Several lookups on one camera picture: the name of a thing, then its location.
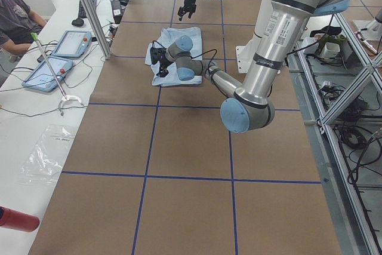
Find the red can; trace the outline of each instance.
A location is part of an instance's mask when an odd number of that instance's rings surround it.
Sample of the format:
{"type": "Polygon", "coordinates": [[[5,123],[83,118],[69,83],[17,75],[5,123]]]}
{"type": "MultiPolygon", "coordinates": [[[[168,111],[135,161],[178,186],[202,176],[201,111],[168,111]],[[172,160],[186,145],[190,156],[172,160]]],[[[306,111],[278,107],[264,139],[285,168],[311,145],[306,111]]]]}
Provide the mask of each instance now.
{"type": "Polygon", "coordinates": [[[0,207],[0,227],[32,232],[39,224],[40,220],[36,216],[0,207]]]}

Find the plastic bag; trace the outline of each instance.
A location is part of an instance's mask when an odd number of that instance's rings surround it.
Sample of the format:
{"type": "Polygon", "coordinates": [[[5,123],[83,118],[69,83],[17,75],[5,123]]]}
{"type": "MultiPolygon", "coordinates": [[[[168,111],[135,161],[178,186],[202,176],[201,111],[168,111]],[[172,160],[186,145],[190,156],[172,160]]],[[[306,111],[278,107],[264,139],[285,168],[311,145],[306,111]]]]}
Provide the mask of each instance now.
{"type": "Polygon", "coordinates": [[[21,166],[19,183],[56,185],[78,127],[49,125],[21,166]]]}

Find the white desk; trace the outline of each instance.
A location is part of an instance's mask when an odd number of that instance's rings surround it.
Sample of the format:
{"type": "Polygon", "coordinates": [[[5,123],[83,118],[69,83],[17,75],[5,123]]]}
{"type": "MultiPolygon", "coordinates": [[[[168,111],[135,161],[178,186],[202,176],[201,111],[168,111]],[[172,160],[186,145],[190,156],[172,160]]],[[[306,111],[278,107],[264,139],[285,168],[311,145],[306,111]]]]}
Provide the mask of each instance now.
{"type": "MultiPolygon", "coordinates": [[[[72,20],[77,18],[78,1],[63,1],[39,35],[39,39],[43,44],[52,40],[59,40],[65,30],[92,31],[88,19],[85,19],[83,27],[78,28],[71,25],[72,20]]],[[[110,2],[109,0],[97,0],[97,3],[99,3],[97,14],[101,25],[107,25],[110,21],[113,21],[110,2]]],[[[38,62],[36,59],[39,55],[38,49],[26,54],[17,67],[37,67],[38,62]]],[[[68,94],[79,96],[85,105],[88,104],[89,97],[96,85],[103,65],[103,55],[99,47],[87,57],[86,63],[93,67],[93,72],[85,82],[73,89],[68,89],[63,85],[68,94]]],[[[67,83],[69,85],[77,84],[86,77],[89,70],[89,67],[83,63],[79,64],[68,73],[66,77],[67,83]]],[[[21,72],[21,70],[18,70],[19,72],[16,71],[14,74],[22,79],[25,79],[29,74],[21,72]]],[[[19,87],[21,87],[21,81],[16,77],[9,76],[0,91],[19,87]]],[[[49,94],[22,89],[0,92],[0,105],[4,109],[33,115],[57,108],[61,98],[61,93],[57,88],[49,94]]],[[[78,103],[73,102],[65,106],[69,107],[70,105],[77,106],[78,103]]],[[[78,127],[84,113],[85,108],[68,109],[64,111],[64,116],[61,116],[60,112],[56,111],[47,115],[27,118],[0,110],[0,151],[2,162],[2,168],[0,169],[0,206],[33,214],[42,220],[54,187],[19,184],[16,178],[20,174],[20,167],[28,159],[35,143],[47,125],[78,127]]],[[[37,230],[27,233],[0,228],[0,254],[27,254],[36,234],[37,230]]]]}

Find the tablet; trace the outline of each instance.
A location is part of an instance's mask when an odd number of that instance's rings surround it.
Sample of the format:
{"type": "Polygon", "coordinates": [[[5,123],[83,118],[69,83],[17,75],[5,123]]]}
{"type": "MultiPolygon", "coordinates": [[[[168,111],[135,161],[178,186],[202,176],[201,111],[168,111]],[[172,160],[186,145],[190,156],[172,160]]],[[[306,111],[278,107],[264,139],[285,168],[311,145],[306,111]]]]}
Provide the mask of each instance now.
{"type": "Polygon", "coordinates": [[[89,31],[65,31],[56,48],[52,52],[53,56],[63,58],[80,58],[91,42],[91,32],[89,31]]]}
{"type": "MultiPolygon", "coordinates": [[[[57,79],[61,82],[67,73],[72,69],[73,61],[71,59],[59,58],[55,56],[48,56],[48,59],[52,65],[54,73],[59,76],[57,79]]],[[[44,60],[21,83],[21,85],[26,88],[50,92],[57,86],[57,83],[44,60]]]]}

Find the black mouse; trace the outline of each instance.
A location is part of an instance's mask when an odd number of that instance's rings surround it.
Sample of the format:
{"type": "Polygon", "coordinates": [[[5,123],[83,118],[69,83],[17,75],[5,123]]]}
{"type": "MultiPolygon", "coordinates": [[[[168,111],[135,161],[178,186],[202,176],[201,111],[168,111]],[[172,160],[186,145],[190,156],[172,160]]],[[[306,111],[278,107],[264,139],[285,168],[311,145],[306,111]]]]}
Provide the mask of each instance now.
{"type": "Polygon", "coordinates": [[[74,19],[72,21],[72,25],[76,27],[81,27],[82,25],[84,25],[84,20],[81,18],[74,19]]]}

